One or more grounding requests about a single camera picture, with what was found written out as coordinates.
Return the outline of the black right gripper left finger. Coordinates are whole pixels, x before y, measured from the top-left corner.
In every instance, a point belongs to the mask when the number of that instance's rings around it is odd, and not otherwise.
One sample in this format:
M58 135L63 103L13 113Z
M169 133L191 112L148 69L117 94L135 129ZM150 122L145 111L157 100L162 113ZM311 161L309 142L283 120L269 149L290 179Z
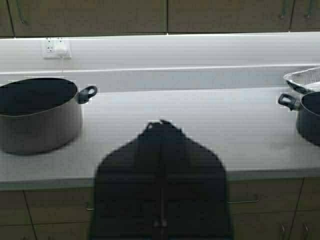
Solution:
M106 155L94 176L90 240L152 240L157 218L160 122Z

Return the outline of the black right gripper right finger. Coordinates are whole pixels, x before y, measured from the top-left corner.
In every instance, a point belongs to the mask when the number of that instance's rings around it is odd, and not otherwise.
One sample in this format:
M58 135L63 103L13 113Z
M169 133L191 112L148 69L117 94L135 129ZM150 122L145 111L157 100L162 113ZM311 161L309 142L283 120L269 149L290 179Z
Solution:
M234 239L222 162L171 122L160 122L168 239Z

